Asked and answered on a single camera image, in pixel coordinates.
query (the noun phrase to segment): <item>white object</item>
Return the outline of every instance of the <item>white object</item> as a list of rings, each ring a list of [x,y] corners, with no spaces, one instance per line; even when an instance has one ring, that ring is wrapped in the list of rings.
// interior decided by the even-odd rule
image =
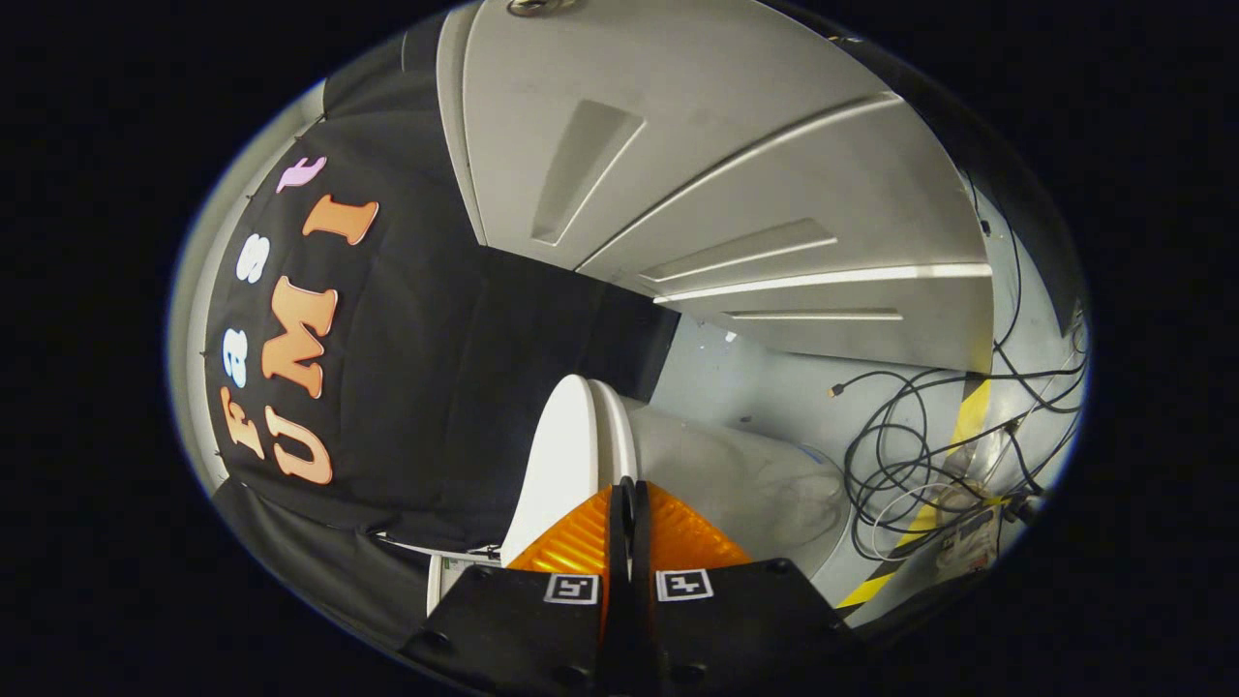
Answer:
[[[503,566],[626,474],[688,504],[750,557],[788,557],[805,576],[834,551],[847,514],[838,470],[789,443],[686,422],[567,376],[538,422]]]
[[[467,38],[445,27],[440,46],[461,43],[450,84],[463,131],[449,137],[465,140],[483,235],[569,269],[737,150],[887,89],[755,0],[586,2],[538,19],[487,0]]]
[[[486,0],[449,16],[437,61],[478,243],[777,350],[990,371],[987,254],[958,170],[902,97],[790,17],[622,0],[529,19]],[[814,280],[852,271],[871,275]]]

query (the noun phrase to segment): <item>yellow and black tape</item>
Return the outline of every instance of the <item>yellow and black tape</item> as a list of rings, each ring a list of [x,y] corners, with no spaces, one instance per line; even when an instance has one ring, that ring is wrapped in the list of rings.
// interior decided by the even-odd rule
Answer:
[[[952,443],[959,443],[960,441],[966,441],[985,428],[985,415],[990,407],[990,381],[980,374],[968,374],[968,380],[964,381],[964,399],[959,405],[959,415],[955,417],[955,432],[952,436]],[[968,467],[973,462],[973,456],[976,453],[976,441],[964,444],[947,454],[947,461],[943,464],[943,469],[957,475],[963,477],[968,472]],[[908,552],[908,546],[913,542],[921,540],[926,532],[937,526],[935,510],[930,506],[921,506],[917,511],[917,517],[912,520],[908,525],[908,531],[903,534],[900,539],[900,543],[890,552],[888,557],[902,557]],[[877,595],[877,592],[882,589],[895,572],[900,571],[903,566],[903,560],[896,560],[891,562],[882,562],[878,565],[873,573],[869,574],[865,583],[856,587],[844,598],[839,605],[835,607],[835,614],[840,618],[846,618],[847,615],[855,613],[864,605]]]

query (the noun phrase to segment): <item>floor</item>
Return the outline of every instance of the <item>floor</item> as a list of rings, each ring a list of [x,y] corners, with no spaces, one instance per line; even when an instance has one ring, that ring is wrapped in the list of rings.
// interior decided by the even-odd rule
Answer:
[[[995,337],[1001,337],[1010,326],[1017,296],[1011,230],[1005,227],[989,201],[979,198],[978,206],[981,218],[987,219],[991,227],[986,248],[994,269],[994,332]],[[1018,321],[1004,350],[1016,369],[1025,374],[1074,368],[1080,357],[1073,352],[1073,339],[1080,350],[1087,348],[1083,327],[1074,334],[1061,336],[1048,293],[1022,245],[1020,267],[1022,292]],[[672,342],[670,354],[650,405],[685,420],[810,446],[835,463],[843,463],[849,443],[864,428],[870,415],[897,392],[900,384],[890,378],[875,378],[855,384],[835,399],[828,396],[828,390],[871,370],[888,370],[912,378],[923,369],[771,352],[742,336],[685,316]],[[1010,373],[995,355],[991,374]],[[948,373],[942,378],[958,375],[960,374]],[[1072,381],[1073,376],[1058,376],[1027,383],[1048,399],[1069,387]],[[1057,406],[1078,405],[1087,394],[1085,389],[1087,383]],[[930,446],[940,447],[950,442],[963,391],[963,384],[953,384],[922,394],[928,412],[927,437]],[[1023,415],[1033,405],[1033,399],[1018,383],[990,381],[985,428]],[[913,426],[913,417],[919,427],[914,401],[908,400],[901,405],[893,421]],[[1053,451],[1072,423],[1072,415],[1038,411],[1020,426],[1017,438],[1030,467],[1041,463]],[[865,446],[857,451],[854,463],[854,469],[861,478],[876,472],[872,442],[866,442]],[[1069,447],[1063,448],[1044,468],[1037,478],[1042,487],[1051,488],[1069,458]],[[900,438],[898,433],[893,433],[883,448],[883,458],[887,461],[912,458],[916,454],[917,442],[912,437]],[[1018,465],[1005,436],[994,435],[978,443],[969,477],[985,482],[991,493],[1005,491],[1020,482]],[[875,499],[878,510],[891,499],[893,494],[882,501]],[[1004,524],[1002,548],[1009,550],[1015,545],[1021,532],[1022,524]],[[861,529],[861,540],[867,546],[867,526]],[[898,535],[880,530],[876,542],[880,551],[890,552],[898,542]],[[934,551],[935,548],[927,548],[908,560],[877,595],[847,618],[847,623],[855,626],[875,619],[917,591],[930,586],[935,578]],[[828,602],[839,604],[880,563],[857,555],[846,531],[841,530],[834,553],[810,578]]]

